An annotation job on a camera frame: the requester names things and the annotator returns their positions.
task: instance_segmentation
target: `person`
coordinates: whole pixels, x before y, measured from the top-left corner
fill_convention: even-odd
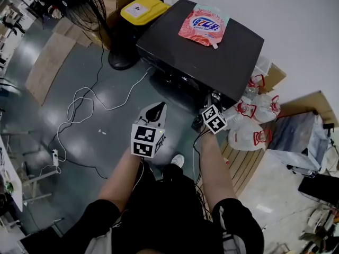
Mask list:
[[[262,230],[235,195],[215,135],[201,137],[200,159],[212,222],[204,219],[183,164],[184,157],[175,156],[156,181],[128,148],[58,253],[263,253]]]
[[[7,17],[8,15],[4,15],[2,18],[2,23],[4,24],[5,27],[11,29],[15,35],[17,35],[17,31],[14,28],[19,29],[19,31],[24,34],[26,31],[22,28],[21,24],[19,21],[15,22],[14,24],[7,22]]]

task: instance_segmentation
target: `power strip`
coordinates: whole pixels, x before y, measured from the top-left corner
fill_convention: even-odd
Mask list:
[[[54,149],[53,150],[53,165],[55,165],[56,167],[59,166],[59,154],[58,154],[58,150]]]

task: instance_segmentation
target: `white sneaker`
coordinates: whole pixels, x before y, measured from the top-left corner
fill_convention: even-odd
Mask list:
[[[171,164],[175,164],[178,167],[182,168],[185,162],[185,157],[183,155],[176,155],[171,161]]]

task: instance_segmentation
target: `plastic bottle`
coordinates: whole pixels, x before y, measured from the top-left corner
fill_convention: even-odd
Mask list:
[[[265,148],[265,142],[272,140],[271,130],[263,129],[249,117],[243,117],[228,133],[228,143],[235,150],[258,150]]]
[[[259,82],[263,81],[263,87],[265,86],[265,78],[262,74],[252,76],[245,88],[244,96],[249,99],[254,99],[259,92]]]
[[[232,127],[239,121],[242,120],[244,116],[248,116],[252,118],[254,112],[256,110],[256,106],[252,104],[246,104],[242,99],[240,101],[230,107],[229,109],[225,110],[222,114],[227,122],[227,126],[225,130],[232,129]]]
[[[257,107],[253,119],[258,123],[275,120],[281,111],[278,98],[278,95],[274,98],[267,94],[256,96],[252,101]]]

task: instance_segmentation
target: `white table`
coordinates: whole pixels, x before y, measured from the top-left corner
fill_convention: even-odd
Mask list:
[[[3,177],[3,181],[6,182],[8,177],[8,180],[12,183],[14,192],[12,193],[12,199],[16,203],[17,207],[19,210],[22,212],[23,210],[23,202],[31,202],[35,201],[37,199],[45,198],[48,196],[51,196],[52,193],[44,194],[37,196],[36,195],[36,190],[37,190],[37,182],[41,179],[44,179],[48,176],[51,176],[53,174],[57,173],[57,170],[55,169],[54,171],[48,172],[46,174],[43,174],[39,177],[35,177],[32,179],[27,179],[24,182],[21,181],[20,177],[18,176],[15,167],[13,166],[13,163],[10,159],[10,156],[8,155],[7,149],[10,148],[10,146],[7,144],[5,145],[3,142],[3,137],[7,137],[7,142],[9,142],[9,137],[13,135],[27,135],[29,134],[29,131],[26,132],[18,132],[18,133],[8,133],[8,132],[2,132],[0,133],[0,148],[2,149],[2,154],[3,154],[3,160],[4,160],[4,165],[0,166],[0,173],[1,176]],[[32,197],[23,199],[23,187],[24,186],[30,186],[32,184]]]

